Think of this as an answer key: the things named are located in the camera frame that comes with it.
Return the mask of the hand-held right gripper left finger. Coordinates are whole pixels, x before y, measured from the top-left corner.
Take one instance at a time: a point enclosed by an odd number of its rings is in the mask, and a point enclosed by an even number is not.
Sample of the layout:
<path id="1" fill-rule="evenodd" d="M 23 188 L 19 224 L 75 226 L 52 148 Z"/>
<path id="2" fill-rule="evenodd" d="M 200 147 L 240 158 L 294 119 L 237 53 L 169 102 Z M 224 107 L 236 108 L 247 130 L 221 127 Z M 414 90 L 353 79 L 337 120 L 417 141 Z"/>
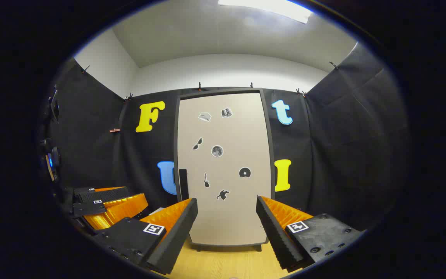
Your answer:
<path id="1" fill-rule="evenodd" d="M 122 261 L 170 274 L 197 214 L 197 199 L 188 198 L 142 220 L 124 217 L 92 240 Z"/>

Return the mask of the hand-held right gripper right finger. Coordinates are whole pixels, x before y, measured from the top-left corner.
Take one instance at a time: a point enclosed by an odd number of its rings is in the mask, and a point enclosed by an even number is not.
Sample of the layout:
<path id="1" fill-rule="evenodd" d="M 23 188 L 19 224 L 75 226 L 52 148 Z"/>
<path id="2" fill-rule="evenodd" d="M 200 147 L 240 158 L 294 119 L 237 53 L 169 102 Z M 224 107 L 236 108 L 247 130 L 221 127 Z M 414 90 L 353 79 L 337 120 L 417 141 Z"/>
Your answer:
<path id="1" fill-rule="evenodd" d="M 331 214 L 312 216 L 265 196 L 257 196 L 256 213 L 281 268 L 289 272 L 327 261 L 365 235 Z"/>

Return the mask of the black backdrop cloth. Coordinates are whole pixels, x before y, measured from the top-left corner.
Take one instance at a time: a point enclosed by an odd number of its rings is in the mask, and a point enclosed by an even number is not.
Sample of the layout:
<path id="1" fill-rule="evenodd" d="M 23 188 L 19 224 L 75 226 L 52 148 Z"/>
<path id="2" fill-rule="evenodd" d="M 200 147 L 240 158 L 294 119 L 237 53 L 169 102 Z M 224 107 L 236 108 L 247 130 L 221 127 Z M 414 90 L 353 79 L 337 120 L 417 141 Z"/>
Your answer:
<path id="1" fill-rule="evenodd" d="M 159 161 L 173 161 L 175 101 L 196 88 L 123 100 L 75 63 L 57 85 L 58 124 L 67 188 L 128 187 L 152 209 L 177 196 L 162 188 Z M 263 89 L 267 105 L 283 100 L 293 123 L 268 108 L 276 160 L 290 159 L 291 189 L 276 199 L 310 214 L 328 213 L 356 229 L 374 227 L 404 184 L 409 156 L 407 114 L 385 63 L 357 43 L 305 97 Z M 121 129 L 110 133 L 110 129 Z"/>

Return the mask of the long ceiling light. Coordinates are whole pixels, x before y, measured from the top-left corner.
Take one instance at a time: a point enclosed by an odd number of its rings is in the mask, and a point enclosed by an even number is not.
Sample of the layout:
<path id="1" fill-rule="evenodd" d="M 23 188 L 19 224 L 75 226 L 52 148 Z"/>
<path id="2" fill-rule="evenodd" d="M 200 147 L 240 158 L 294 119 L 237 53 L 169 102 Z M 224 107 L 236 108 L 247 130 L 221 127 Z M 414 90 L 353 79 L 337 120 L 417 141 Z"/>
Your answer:
<path id="1" fill-rule="evenodd" d="M 306 24 L 313 12 L 289 0 L 218 0 L 220 5 L 246 7 L 285 16 Z"/>

